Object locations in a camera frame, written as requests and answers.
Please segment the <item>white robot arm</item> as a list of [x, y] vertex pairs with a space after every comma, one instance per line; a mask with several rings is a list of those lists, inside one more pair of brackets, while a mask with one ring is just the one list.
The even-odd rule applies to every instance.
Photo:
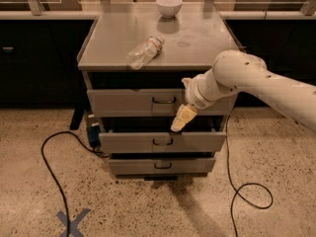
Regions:
[[237, 50], [219, 53], [211, 69], [184, 78], [186, 103], [179, 107], [171, 129], [182, 130], [217, 101], [248, 93], [285, 116], [316, 131], [316, 87], [269, 71], [263, 59]]

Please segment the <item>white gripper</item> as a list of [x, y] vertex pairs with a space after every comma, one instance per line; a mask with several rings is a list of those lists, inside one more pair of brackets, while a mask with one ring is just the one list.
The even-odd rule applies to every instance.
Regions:
[[188, 105], [180, 105], [172, 122], [171, 130], [181, 131], [198, 114], [218, 100], [218, 87], [211, 72], [199, 74], [194, 78], [183, 78], [185, 98]]

